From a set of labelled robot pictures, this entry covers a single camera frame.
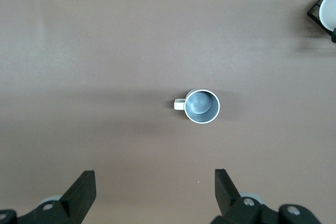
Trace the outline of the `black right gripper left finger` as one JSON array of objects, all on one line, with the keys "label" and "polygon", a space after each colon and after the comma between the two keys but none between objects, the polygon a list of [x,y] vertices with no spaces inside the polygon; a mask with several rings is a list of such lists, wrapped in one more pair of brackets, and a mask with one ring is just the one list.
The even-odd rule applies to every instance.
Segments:
[{"label": "black right gripper left finger", "polygon": [[95,173],[86,170],[58,200],[41,203],[23,216],[12,209],[2,209],[1,223],[82,223],[95,199]]}]

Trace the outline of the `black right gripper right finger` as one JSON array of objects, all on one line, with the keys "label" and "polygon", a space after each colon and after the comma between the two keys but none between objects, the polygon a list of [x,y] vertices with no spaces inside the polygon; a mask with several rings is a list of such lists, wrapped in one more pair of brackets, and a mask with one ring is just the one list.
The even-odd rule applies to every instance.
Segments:
[{"label": "black right gripper right finger", "polygon": [[212,223],[320,223],[306,207],[284,204],[275,211],[254,196],[241,196],[225,169],[215,170],[215,197],[221,211]]}]

